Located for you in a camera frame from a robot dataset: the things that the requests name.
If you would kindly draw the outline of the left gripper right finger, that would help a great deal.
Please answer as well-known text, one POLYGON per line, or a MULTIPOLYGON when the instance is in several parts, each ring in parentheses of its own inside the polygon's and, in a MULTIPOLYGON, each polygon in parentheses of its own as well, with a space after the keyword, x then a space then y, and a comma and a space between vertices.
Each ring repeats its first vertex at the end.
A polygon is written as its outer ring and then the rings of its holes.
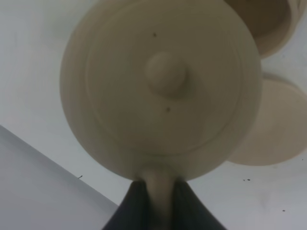
POLYGON ((173 230, 226 230, 185 181, 175 181, 172 194, 173 230))

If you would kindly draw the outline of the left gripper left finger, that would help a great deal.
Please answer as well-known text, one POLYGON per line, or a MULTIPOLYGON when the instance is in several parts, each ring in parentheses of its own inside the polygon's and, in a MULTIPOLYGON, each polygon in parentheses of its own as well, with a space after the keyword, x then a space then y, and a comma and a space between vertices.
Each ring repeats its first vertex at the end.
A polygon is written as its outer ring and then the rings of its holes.
POLYGON ((146 183, 134 181, 103 230, 148 230, 149 228, 150 202, 146 183))

